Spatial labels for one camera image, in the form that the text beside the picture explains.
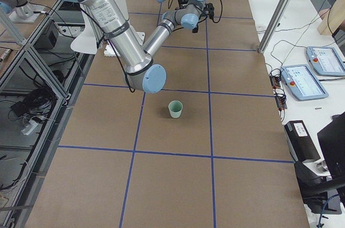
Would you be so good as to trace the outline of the black monitor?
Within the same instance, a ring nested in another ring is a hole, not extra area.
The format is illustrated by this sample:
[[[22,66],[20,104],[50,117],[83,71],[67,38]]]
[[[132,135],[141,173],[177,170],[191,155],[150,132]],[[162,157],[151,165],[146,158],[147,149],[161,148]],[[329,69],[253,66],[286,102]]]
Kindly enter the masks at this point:
[[[344,113],[320,130],[317,136],[330,174],[344,176]]]

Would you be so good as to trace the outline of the white power strip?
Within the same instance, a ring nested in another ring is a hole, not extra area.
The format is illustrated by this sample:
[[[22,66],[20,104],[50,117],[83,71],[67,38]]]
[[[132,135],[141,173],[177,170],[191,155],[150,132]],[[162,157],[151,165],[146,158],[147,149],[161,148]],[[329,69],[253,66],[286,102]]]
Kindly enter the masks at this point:
[[[28,121],[28,124],[25,126],[25,128],[21,130],[21,133],[23,135],[30,135],[37,126],[38,126],[38,122],[31,119]]]

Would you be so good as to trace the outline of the black box with label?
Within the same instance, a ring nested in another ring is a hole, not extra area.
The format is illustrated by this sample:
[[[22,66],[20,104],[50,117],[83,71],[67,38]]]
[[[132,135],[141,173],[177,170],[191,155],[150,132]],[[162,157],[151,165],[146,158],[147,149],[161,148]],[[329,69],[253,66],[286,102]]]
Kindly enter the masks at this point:
[[[302,120],[289,121],[284,129],[293,160],[313,163],[321,158]]]

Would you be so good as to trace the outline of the teach pendant tablet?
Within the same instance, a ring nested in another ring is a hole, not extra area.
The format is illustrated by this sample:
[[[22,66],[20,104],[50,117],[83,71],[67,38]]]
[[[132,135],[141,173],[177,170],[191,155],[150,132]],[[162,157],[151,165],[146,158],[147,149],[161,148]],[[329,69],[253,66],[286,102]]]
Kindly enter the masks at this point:
[[[317,74],[331,77],[344,77],[344,62],[333,47],[306,49],[308,60]]]
[[[283,83],[299,101],[324,99],[329,96],[308,65],[281,67]]]

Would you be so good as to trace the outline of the green plastic cup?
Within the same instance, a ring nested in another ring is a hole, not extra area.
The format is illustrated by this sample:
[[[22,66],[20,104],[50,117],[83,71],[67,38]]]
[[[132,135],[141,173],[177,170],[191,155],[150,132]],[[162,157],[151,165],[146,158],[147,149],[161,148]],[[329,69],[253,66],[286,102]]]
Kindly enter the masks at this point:
[[[174,100],[174,101],[169,102],[168,109],[169,109],[170,116],[176,119],[181,116],[181,113],[183,110],[183,104],[178,100]]]

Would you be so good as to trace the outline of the wooden board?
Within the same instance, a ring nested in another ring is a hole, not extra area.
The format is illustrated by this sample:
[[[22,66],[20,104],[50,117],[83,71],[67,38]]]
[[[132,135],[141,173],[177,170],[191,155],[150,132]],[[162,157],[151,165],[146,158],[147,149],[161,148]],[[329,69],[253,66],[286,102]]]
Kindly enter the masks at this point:
[[[344,0],[336,0],[318,26],[321,35],[332,35],[344,22]]]

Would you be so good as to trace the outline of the small electronics board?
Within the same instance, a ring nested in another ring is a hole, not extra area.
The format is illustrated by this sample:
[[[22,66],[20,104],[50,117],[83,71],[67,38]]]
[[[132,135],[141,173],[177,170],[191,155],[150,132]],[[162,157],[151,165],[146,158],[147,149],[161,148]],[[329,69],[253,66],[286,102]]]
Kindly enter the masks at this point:
[[[281,88],[280,81],[280,76],[270,75],[270,83],[272,88]]]

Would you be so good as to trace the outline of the grey electronics box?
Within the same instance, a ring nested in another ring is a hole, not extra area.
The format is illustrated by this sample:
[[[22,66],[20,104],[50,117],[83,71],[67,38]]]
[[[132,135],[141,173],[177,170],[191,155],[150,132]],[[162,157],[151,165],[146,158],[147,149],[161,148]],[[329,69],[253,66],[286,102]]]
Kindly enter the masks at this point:
[[[34,44],[34,47],[36,49],[52,49],[57,42],[58,36],[58,29],[56,28],[54,22],[50,21],[43,29],[43,32]]]

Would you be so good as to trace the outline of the far teach pendant tablet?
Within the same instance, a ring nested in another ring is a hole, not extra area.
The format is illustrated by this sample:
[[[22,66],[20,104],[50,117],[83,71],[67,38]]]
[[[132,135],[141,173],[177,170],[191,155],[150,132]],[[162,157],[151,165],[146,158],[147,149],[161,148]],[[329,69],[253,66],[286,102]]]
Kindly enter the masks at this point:
[[[331,77],[344,77],[344,62],[333,47],[306,49],[308,60],[317,74]]]

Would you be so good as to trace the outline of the near teach pendant tablet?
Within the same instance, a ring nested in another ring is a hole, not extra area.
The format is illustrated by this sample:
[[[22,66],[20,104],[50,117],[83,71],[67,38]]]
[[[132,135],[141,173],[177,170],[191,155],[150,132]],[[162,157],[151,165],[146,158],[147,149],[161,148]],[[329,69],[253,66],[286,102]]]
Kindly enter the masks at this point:
[[[324,99],[329,96],[308,65],[281,67],[283,83],[299,101]]]

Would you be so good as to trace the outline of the aluminium frame post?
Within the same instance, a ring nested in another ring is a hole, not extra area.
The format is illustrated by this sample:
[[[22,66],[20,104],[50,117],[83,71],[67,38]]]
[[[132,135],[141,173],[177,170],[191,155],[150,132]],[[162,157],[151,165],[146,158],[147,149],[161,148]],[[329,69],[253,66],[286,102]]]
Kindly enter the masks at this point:
[[[273,34],[278,27],[278,23],[280,22],[283,13],[285,12],[290,0],[279,0],[278,5],[273,13],[273,16],[268,24],[268,27],[264,33],[264,36],[259,44],[258,53],[263,54],[273,37]]]

